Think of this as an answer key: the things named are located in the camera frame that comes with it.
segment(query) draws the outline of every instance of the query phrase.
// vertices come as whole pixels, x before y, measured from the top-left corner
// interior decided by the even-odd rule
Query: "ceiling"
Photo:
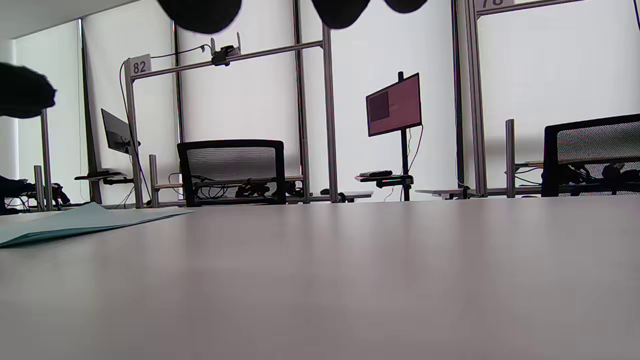
[[[0,39],[17,38],[132,0],[0,0]]]

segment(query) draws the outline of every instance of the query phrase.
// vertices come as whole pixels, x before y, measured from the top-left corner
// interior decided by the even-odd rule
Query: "table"
[[[416,190],[417,193],[427,193],[433,196],[441,197],[444,200],[453,200],[456,197],[462,196],[462,189],[451,190]],[[518,186],[516,187],[516,195],[540,195],[542,193],[542,186]],[[476,191],[471,189],[468,194],[477,197]],[[506,196],[507,188],[492,188],[487,189],[488,196]]]
[[[2,358],[636,360],[639,211],[639,197],[202,208],[2,250]]]

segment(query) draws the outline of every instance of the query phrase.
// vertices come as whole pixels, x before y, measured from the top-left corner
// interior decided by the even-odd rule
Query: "mesh chair back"
[[[640,115],[548,126],[542,196],[640,193]]]
[[[274,140],[216,140],[178,144],[188,206],[220,203],[285,204],[284,145]],[[239,186],[260,184],[265,194],[236,197]]]

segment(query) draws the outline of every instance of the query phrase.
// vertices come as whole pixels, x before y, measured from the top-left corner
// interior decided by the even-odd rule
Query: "pink screen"
[[[367,117],[369,136],[419,126],[422,123],[420,77],[416,74],[367,96]]]

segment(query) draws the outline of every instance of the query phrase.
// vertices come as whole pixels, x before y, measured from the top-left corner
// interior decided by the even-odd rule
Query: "number sign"
[[[131,59],[131,74],[140,75],[143,72],[151,71],[151,54],[139,56]]]
[[[503,8],[514,5],[513,0],[476,0],[476,11]]]

